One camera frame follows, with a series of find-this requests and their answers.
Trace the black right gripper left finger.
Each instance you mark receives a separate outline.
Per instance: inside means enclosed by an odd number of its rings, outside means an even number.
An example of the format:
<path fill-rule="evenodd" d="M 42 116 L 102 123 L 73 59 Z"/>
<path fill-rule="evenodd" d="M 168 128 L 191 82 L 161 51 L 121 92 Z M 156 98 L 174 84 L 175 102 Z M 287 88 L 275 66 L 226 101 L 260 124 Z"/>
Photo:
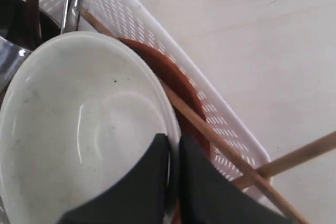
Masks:
<path fill-rule="evenodd" d="M 65 213 L 60 223 L 163 223 L 168 140 L 156 134 L 136 165 L 115 185 Z"/>

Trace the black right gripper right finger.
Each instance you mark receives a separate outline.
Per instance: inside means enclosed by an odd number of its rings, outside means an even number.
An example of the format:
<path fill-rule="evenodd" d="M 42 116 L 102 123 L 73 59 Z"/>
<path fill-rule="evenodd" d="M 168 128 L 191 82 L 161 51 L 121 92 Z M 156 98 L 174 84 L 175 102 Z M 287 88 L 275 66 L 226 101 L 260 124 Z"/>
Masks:
<path fill-rule="evenodd" d="M 179 159 L 182 223 L 293 223 L 231 184 L 192 137 L 181 137 Z"/>

